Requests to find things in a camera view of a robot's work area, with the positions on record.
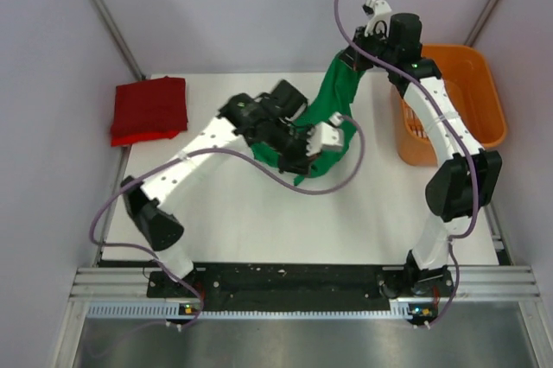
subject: red cloth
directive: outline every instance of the red cloth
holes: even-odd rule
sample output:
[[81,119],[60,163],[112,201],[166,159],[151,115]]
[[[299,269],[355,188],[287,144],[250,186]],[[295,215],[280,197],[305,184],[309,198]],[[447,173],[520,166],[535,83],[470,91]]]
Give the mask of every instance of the red cloth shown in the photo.
[[170,139],[188,126],[186,82],[164,77],[117,86],[111,146]]

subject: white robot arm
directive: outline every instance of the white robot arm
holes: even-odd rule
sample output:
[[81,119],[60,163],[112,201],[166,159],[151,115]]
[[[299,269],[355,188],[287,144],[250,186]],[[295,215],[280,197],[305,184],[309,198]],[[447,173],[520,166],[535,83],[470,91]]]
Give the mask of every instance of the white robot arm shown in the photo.
[[[479,206],[489,203],[501,169],[496,151],[485,151],[474,139],[448,97],[439,68],[433,60],[422,56],[420,35],[422,24],[417,15],[391,13],[384,0],[367,0],[363,10],[369,17],[353,37],[357,48],[377,57],[369,60],[353,47],[346,48],[340,58],[352,70],[382,67],[404,102],[421,120],[438,161],[438,171],[426,187],[429,219],[423,234],[409,252],[404,287],[424,290],[433,279],[447,272],[450,236],[464,232],[473,213],[473,188],[467,158],[444,124],[447,120],[459,136],[476,168]],[[397,69],[417,79],[429,91],[434,104],[417,84],[397,73]]]
[[[234,96],[191,143],[171,158],[183,162],[151,176],[124,195],[127,213],[173,274],[183,278],[194,267],[183,243],[184,228],[173,213],[199,178],[228,159],[213,152],[194,158],[188,158],[188,154],[204,148],[242,151],[253,143],[266,143],[280,155],[281,172],[307,175],[322,151],[341,151],[344,139],[339,114],[333,114],[328,123],[301,130],[294,127],[291,121],[305,107],[307,100],[285,80],[271,93],[257,98],[244,93]],[[127,177],[122,185],[132,180]]]

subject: orange plastic bin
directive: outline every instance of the orange plastic bin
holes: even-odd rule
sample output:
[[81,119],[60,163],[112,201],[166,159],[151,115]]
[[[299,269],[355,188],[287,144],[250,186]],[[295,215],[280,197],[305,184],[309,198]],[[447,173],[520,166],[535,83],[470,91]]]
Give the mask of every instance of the orange plastic bin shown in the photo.
[[[440,68],[449,98],[474,138],[486,149],[502,143],[507,126],[484,56],[457,45],[424,46],[423,56]],[[391,95],[397,153],[409,165],[436,165],[434,149],[420,120],[395,87]]]

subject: white table surface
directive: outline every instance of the white table surface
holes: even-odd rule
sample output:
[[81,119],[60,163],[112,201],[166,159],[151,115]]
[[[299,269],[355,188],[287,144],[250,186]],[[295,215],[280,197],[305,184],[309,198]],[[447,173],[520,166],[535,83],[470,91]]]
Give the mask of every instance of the white table surface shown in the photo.
[[[278,80],[287,79],[311,101],[323,73],[173,76],[187,80],[188,131],[172,140],[133,145],[125,176],[137,176],[167,161],[204,129],[232,95],[268,92]],[[338,193],[306,196],[229,157],[175,212],[185,227],[190,257],[211,262],[402,264],[429,214],[424,187],[435,168],[411,167],[398,157],[385,73],[364,76],[352,110],[366,134],[367,147],[355,180]],[[338,164],[323,177],[305,180],[302,186],[325,188],[342,181],[358,153],[356,135]],[[146,245],[121,199],[106,241]],[[454,250],[460,264],[498,264],[483,212],[472,236],[457,241]],[[141,251],[125,248],[105,248],[102,258],[150,259]]]

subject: gray wall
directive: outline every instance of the gray wall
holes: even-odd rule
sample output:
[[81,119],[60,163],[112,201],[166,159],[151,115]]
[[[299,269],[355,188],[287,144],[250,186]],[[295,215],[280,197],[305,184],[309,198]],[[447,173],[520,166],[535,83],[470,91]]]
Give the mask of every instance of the gray wall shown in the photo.
[[530,263],[553,320],[553,11],[502,0],[478,41],[492,66],[509,135],[494,202],[515,257]]
[[[320,71],[344,41],[333,0],[105,0],[145,73]],[[341,0],[348,31],[365,0]],[[388,0],[423,37],[464,42],[486,0]]]
[[45,366],[113,179],[130,74],[87,0],[0,0],[0,365]]

